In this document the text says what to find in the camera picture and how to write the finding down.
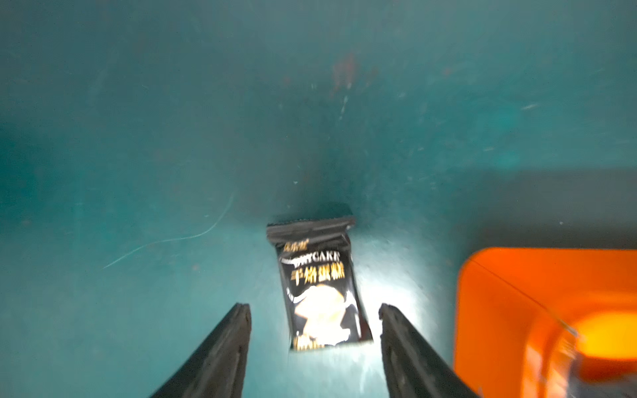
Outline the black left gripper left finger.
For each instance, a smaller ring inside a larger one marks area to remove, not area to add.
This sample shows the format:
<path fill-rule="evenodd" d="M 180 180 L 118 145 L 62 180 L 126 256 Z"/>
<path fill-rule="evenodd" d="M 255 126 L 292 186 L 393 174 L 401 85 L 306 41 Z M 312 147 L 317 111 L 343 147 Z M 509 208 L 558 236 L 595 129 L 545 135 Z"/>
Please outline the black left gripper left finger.
<path fill-rule="evenodd" d="M 250 306 L 236 303 L 152 398 L 240 398 L 250 332 Z"/>

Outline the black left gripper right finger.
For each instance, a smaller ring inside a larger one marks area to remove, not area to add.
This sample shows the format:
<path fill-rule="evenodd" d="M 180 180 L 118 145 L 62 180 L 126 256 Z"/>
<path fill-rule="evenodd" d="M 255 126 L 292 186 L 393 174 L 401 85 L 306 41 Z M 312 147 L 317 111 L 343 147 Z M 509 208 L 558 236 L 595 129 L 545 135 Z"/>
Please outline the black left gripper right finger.
<path fill-rule="evenodd" d="M 384 303 L 383 368 L 391 398 L 476 397 L 399 308 Z"/>

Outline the black drycake packet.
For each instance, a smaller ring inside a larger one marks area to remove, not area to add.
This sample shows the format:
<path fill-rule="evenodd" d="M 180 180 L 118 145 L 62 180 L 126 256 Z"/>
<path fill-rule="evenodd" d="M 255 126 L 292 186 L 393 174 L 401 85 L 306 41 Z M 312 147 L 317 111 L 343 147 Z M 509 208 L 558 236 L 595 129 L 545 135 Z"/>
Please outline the black drycake packet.
<path fill-rule="evenodd" d="M 352 216 L 270 224 L 290 325 L 290 349 L 312 351 L 373 339 L 358 296 L 348 230 Z"/>

